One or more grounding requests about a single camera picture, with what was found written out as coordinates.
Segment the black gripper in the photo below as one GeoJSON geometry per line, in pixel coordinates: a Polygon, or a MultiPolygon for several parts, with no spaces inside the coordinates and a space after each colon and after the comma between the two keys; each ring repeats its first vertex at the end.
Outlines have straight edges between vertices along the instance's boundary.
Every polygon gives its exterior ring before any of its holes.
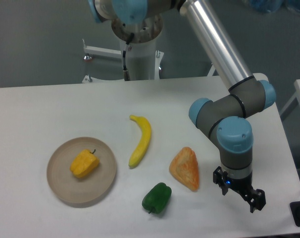
{"type": "Polygon", "coordinates": [[[261,211],[266,205],[265,192],[252,187],[252,172],[244,178],[231,178],[218,166],[213,172],[213,183],[221,188],[222,195],[226,195],[229,189],[238,193],[249,204],[251,213],[261,211]]]}

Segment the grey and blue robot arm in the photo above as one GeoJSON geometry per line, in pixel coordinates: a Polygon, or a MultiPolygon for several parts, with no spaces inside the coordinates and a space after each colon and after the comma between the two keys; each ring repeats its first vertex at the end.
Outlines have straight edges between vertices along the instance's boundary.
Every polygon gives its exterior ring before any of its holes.
{"type": "Polygon", "coordinates": [[[189,109],[192,123],[218,148],[221,165],[213,182],[223,194],[238,193],[261,210],[263,190],[252,187],[253,133],[247,118],[276,100],[273,86],[256,80],[231,42],[211,5],[206,0],[91,0],[88,2],[97,23],[111,22],[122,42],[121,59],[126,81],[154,79],[154,51],[145,45],[161,32],[160,15],[176,9],[187,18],[209,59],[227,86],[229,95],[217,101],[196,100],[189,109]]]}

